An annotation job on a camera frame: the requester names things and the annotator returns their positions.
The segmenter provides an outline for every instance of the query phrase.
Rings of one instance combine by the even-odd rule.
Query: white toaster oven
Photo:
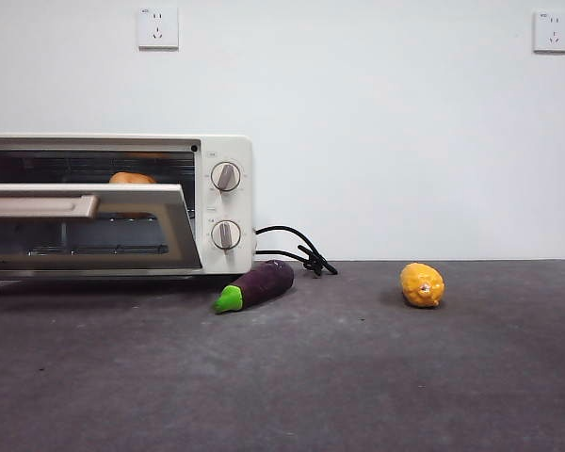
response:
[[[246,137],[0,136],[0,280],[244,273],[251,185]]]

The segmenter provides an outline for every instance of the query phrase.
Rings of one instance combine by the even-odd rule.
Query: electrical socket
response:
[[[141,8],[137,16],[138,48],[178,48],[178,8]]]
[[[534,52],[565,53],[565,13],[534,13]]]

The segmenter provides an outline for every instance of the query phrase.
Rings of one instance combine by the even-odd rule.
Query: oven door handle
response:
[[[78,197],[0,197],[0,219],[80,219],[95,218],[99,198]]]

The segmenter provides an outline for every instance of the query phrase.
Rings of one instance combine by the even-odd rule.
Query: bread roll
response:
[[[116,172],[109,179],[110,184],[156,184],[151,176],[137,172]]]

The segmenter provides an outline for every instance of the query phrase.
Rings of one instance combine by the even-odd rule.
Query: oven door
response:
[[[0,184],[0,270],[201,268],[175,184]]]

